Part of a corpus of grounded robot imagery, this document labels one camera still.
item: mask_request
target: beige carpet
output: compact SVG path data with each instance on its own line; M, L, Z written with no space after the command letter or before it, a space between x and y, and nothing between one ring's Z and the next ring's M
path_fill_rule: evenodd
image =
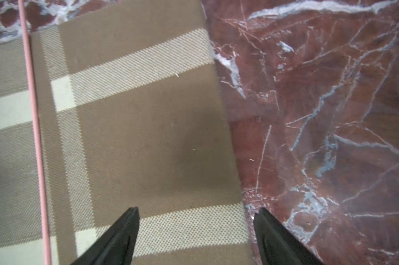
M251 264L199 1L126 0L31 41L53 263L138 206L134 265ZM22 58L21 41L0 46L0 72L11 51ZM28 92L14 67L0 81L0 264L41 264Z

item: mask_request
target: pink rod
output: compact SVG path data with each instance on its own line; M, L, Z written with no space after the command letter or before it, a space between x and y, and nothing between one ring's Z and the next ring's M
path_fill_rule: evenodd
M38 166L39 200L41 202L41 223L43 241L43 262L51 265L51 246L49 243L47 195L45 192L45 178L43 176L41 129L39 127L38 106L36 103L35 80L33 77L32 56L30 53L29 35L26 26L23 0L19 1L20 24L22 25L24 59L26 61L27 83L29 85L30 105L33 119L33 137L35 138L36 164Z

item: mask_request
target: red marble floor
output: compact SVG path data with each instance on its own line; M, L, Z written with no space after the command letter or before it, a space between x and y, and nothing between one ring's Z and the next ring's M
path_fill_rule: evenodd
M28 20L109 3L31 1ZM399 0L202 4L249 223L264 206L328 265L399 265ZM16 10L0 1L0 42Z

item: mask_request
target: woven texture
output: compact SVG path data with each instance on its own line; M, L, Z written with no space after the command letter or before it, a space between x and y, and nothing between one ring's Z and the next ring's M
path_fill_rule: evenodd
M22 40L0 45L0 97L27 90Z
M196 0L125 0L32 35L53 264L133 206L135 265L252 262L203 26ZM19 61L20 43L1 49ZM0 88L0 113L24 104L0 121L0 264L41 264L28 92L9 83L24 86Z

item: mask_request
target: rug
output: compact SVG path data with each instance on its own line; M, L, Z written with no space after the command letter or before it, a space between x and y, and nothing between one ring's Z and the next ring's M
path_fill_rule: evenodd
M131 206L134 265L252 263L204 26L196 0L125 0L31 36L54 264ZM0 264L41 264L29 98L14 67L0 88Z

